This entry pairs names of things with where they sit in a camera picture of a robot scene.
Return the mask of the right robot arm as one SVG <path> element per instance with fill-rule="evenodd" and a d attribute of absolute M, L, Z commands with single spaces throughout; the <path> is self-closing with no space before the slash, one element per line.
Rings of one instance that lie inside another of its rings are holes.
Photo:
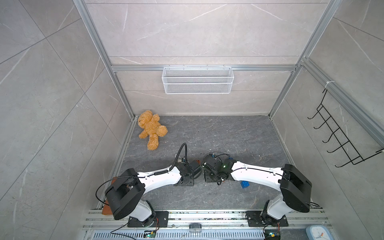
<path fill-rule="evenodd" d="M 253 166 L 234 160 L 230 156 L 208 154 L 203 159 L 206 182 L 221 185 L 224 181 L 249 182 L 270 187 L 279 192 L 265 203 L 257 220 L 263 225 L 277 225 L 286 214 L 296 211 L 308 213 L 311 209 L 312 183 L 295 166 L 280 168 Z"/>

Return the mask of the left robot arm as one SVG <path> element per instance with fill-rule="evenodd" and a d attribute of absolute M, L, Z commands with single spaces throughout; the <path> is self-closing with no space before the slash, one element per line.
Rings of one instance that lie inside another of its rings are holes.
<path fill-rule="evenodd" d="M 152 205 L 143 201 L 144 194 L 164 186 L 192 187 L 202 174 L 198 161 L 188 161 L 187 144 L 179 148 L 171 166 L 152 172 L 130 168 L 119 177 L 105 181 L 97 188 L 96 199 L 109 206 L 115 220 L 127 216 L 146 222 L 156 216 Z"/>

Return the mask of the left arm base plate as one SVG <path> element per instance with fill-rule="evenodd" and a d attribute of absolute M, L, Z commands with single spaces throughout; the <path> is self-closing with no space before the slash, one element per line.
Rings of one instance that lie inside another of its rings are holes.
<path fill-rule="evenodd" d="M 128 228 L 166 228 L 169 221 L 168 211 L 156 211 L 144 222 L 140 222 L 136 218 L 129 218 Z"/>

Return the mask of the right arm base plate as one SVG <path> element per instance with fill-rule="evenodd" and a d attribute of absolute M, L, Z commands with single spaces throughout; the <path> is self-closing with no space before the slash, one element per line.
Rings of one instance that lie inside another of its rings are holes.
<path fill-rule="evenodd" d="M 246 219 L 248 221 L 249 227 L 288 227 L 288 221 L 286 216 L 283 216 L 281 219 L 276 220 L 271 216 L 263 213 L 262 211 L 246 211 Z"/>

